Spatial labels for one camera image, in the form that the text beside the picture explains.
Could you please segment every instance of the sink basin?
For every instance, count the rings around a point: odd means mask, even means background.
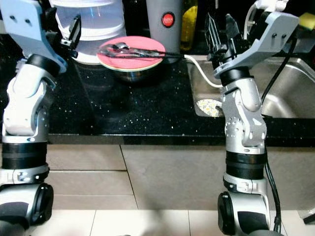
[[[205,57],[196,57],[208,79],[214,83],[212,63]],[[269,58],[256,66],[250,73],[254,76],[260,97],[276,73],[283,58]],[[214,88],[202,78],[196,66],[188,62],[188,73],[198,116],[215,116],[203,112],[197,104],[203,99],[221,102],[220,88]],[[301,59],[291,58],[276,82],[271,87],[262,106],[262,114],[273,118],[315,118],[315,72]]]

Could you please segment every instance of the black cylindrical joint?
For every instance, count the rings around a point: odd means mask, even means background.
[[[46,164],[47,142],[2,144],[3,169],[28,169]]]
[[[33,54],[27,60],[26,64],[35,65],[46,70],[52,76],[56,77],[59,73],[60,66],[53,60],[41,55]]]
[[[262,179],[267,153],[242,154],[226,152],[226,173],[244,179]]]
[[[248,67],[245,66],[234,68],[220,74],[220,79],[223,86],[226,86],[234,81],[249,77],[253,78],[253,76],[250,75]]]

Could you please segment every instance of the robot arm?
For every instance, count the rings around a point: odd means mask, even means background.
[[[56,77],[67,67],[55,50],[75,55],[81,20],[74,19],[71,38],[63,39],[45,22],[56,20],[48,1],[0,0],[0,9],[6,31],[26,57],[8,85],[3,113],[0,235],[22,236],[51,217],[53,188],[44,183],[48,117]]]
[[[226,43],[219,38],[214,19],[210,15],[206,19],[208,58],[212,59],[215,77],[223,85],[226,135],[223,183],[228,191],[219,196],[218,212],[219,228],[226,235],[279,235],[269,231],[267,180],[263,170],[267,160],[264,144],[267,128],[249,69],[279,52],[299,19],[280,12],[264,12],[261,18],[251,46],[230,15],[226,16]]]

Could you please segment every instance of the black granite countertop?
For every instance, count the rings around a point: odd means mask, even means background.
[[[224,118],[199,117],[185,61],[161,64],[140,84],[121,82],[103,66],[72,60],[59,76],[50,112],[54,144],[224,145]],[[0,115],[14,60],[0,66]],[[315,146],[315,119],[266,118],[267,145]]]

